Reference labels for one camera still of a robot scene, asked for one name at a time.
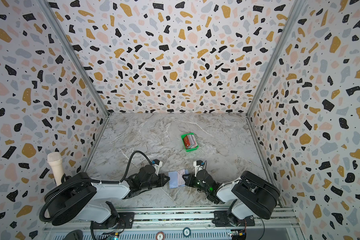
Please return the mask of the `white pink credit card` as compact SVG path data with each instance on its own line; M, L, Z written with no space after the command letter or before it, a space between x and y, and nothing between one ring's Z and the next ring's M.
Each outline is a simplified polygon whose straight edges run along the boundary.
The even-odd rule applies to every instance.
M182 175L186 174L186 170L177 171L177 174L178 174L178 185L179 186L185 185L185 181L183 180Z

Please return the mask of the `green card tray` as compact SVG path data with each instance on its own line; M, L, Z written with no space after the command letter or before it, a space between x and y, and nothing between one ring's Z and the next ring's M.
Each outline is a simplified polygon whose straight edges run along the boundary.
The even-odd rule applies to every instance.
M184 149L187 153L195 151L199 148L199 145L196 141L196 136L194 133L182 135L181 138L183 141Z

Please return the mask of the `cards stack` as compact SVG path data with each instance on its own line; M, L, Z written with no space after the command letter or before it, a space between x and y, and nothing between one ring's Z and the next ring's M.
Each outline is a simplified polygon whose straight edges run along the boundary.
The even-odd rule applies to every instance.
M194 149L198 146L196 138L193 134L188 134L184 136L183 143L186 150Z

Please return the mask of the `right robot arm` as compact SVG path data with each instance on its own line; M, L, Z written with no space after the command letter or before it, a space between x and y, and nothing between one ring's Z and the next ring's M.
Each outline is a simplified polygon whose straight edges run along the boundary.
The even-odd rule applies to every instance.
M207 170L182 178L186 186L206 194L214 204L231 202L230 215L237 220L253 215L269 220L281 194L277 187L249 171L225 184L216 182Z

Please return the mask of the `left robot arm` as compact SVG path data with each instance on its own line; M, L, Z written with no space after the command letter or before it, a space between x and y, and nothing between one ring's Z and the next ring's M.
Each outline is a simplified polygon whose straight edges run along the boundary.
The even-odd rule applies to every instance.
M120 181L95 180L79 173L51 190L39 219L53 226L72 220L91 221L111 228L120 222L121 214L110 199L127 200L165 186L170 177L158 172L157 164L146 165L139 172Z

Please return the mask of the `green round marker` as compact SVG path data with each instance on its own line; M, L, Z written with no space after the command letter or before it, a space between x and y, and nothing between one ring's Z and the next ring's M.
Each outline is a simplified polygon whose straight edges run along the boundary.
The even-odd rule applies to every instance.
M188 227L184 228L184 229L183 229L183 236L184 236L185 238L189 238L189 237L191 236L191 229L188 228Z

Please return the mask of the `red round marker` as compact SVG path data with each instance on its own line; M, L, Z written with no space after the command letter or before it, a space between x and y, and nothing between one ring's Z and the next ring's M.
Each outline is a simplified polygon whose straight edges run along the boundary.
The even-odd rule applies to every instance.
M164 240L165 234L163 232L158 232L155 237L156 240Z

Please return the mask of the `beige microphone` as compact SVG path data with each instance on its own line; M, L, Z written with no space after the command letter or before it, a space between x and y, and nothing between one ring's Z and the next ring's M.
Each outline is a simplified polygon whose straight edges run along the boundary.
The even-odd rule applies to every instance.
M62 184L62 177L65 174L63 170L63 158L59 152L49 153L47 156L47 162L50 165L56 185Z

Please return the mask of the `aluminium mounting rail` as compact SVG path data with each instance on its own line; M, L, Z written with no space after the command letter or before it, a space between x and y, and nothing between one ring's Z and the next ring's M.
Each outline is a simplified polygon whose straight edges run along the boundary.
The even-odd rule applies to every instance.
M134 212L131 229L90 230L88 222L73 221L62 226L47 224L43 240L63 240L72 231L83 234L84 240L155 240L158 232L165 240L303 240L304 236L293 209L276 207L269 220L253 216L253 227L216 227L212 223L214 211L228 211L227 206L175 207L175 208L126 208L122 212ZM183 236L184 228L191 229L191 236Z

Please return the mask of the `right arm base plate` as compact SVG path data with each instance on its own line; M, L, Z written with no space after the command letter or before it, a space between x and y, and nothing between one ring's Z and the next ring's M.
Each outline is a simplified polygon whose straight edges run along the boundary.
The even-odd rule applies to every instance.
M228 213L228 211L214 211L214 217L212 219L212 223L216 227L240 227L243 228L253 227L255 226L255 220L253 216L249 216L244 218L243 220L239 220L232 213Z

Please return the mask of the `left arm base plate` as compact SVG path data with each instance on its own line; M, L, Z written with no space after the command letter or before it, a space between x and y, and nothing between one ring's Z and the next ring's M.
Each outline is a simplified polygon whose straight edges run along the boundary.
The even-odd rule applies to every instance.
M99 224L94 222L92 224L93 230L110 230L110 229L131 229L134 223L135 213L134 212L122 212L118 213L115 217L111 215L103 223Z

